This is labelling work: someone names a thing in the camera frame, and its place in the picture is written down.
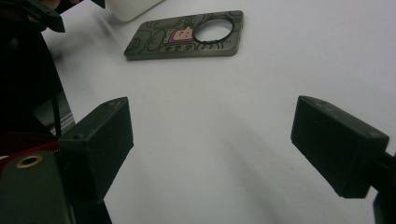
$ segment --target white background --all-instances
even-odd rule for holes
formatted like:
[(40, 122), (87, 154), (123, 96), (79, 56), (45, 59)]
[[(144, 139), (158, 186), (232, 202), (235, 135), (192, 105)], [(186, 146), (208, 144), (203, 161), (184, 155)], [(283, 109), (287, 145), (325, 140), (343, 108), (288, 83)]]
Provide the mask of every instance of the white background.
[[(144, 21), (242, 10), (233, 57), (127, 62)], [(396, 137), (393, 0), (166, 0), (130, 22), (84, 1), (45, 32), (76, 120), (127, 96), (135, 147), (106, 196), (118, 223), (374, 223), (290, 141), (299, 95)]]

